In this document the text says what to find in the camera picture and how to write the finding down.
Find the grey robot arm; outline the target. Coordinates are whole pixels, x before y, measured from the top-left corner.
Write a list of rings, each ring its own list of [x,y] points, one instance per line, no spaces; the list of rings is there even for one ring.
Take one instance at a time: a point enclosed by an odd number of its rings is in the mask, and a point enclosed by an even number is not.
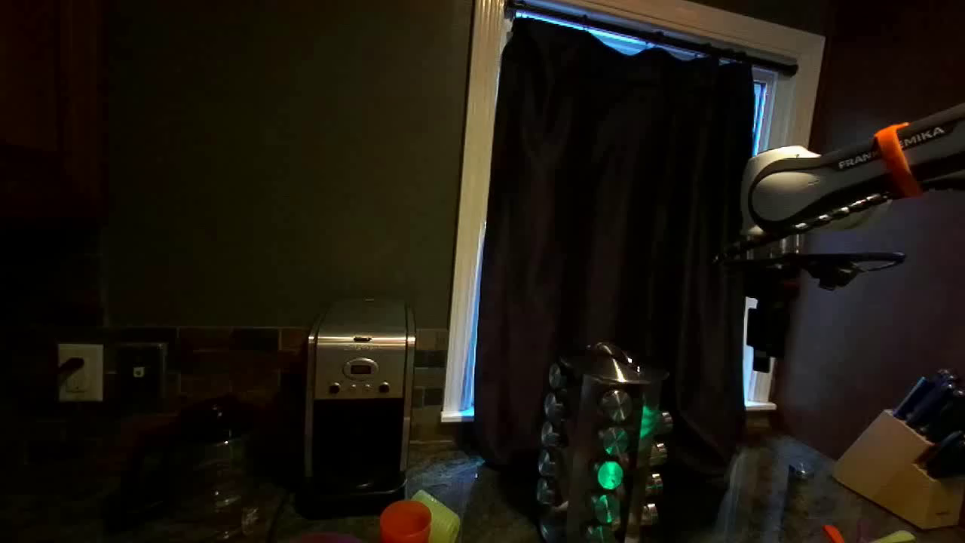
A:
[[[825,290],[848,286],[864,272],[904,264],[896,252],[806,252],[822,225],[864,221],[888,201],[965,188],[965,107],[899,120],[861,146],[817,155],[806,146],[770,149],[747,160],[740,188],[741,229],[728,260],[744,272],[758,303],[747,323],[754,364],[783,350],[779,307],[787,282],[810,275]]]

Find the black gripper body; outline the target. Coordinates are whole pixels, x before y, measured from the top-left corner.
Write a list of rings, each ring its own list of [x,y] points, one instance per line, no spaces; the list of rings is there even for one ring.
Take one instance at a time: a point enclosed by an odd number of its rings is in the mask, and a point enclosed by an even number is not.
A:
[[[740,242],[728,264],[741,279],[741,297],[754,300],[744,318],[750,367],[773,371],[787,350],[789,306],[810,279],[822,290],[841,290],[864,272],[888,272],[904,264],[896,252],[808,252],[800,235]]]

